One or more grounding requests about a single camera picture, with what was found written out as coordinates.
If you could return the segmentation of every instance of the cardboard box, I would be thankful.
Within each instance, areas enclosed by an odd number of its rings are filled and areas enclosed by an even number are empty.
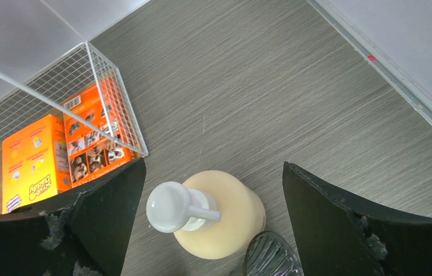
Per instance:
[[[63,121],[53,115],[2,142],[2,213],[71,188]]]
[[[114,89],[118,86],[118,83],[112,78],[104,78],[101,80],[101,86],[106,93],[112,93],[112,95],[106,97],[105,105],[109,112],[114,135],[121,141],[126,142],[127,130],[119,118],[116,117],[116,114],[125,113],[125,110],[121,110],[122,106],[116,102],[108,100],[117,97]],[[95,84],[69,98],[64,102],[63,106],[104,132],[109,133],[106,115]],[[137,158],[135,152],[117,145],[76,119],[64,114],[64,120],[73,187],[94,180]]]

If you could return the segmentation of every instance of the barcode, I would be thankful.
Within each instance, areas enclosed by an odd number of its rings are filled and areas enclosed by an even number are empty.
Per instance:
[[[66,102],[64,106],[66,109],[72,109],[72,108],[78,106],[79,104],[80,104],[80,96],[77,96],[77,97],[71,99],[70,101]]]

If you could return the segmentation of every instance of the white wall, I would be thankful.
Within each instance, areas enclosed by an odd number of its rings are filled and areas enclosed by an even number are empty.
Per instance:
[[[88,40],[148,0],[46,0]],[[82,40],[38,0],[0,0],[0,71],[25,81]],[[0,80],[0,98],[13,89]]]
[[[432,111],[432,1],[316,1]]]

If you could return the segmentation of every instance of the white pump nozzle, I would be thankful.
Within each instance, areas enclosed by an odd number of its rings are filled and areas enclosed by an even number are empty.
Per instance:
[[[162,183],[151,192],[146,216],[153,228],[163,233],[193,231],[221,220],[214,198],[173,181]]]

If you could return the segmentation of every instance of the black foam piece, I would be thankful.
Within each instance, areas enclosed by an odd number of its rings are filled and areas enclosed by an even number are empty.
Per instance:
[[[0,275],[120,275],[145,176],[139,159],[0,214]]]
[[[285,200],[305,276],[431,276],[432,218],[360,197],[285,162]]]

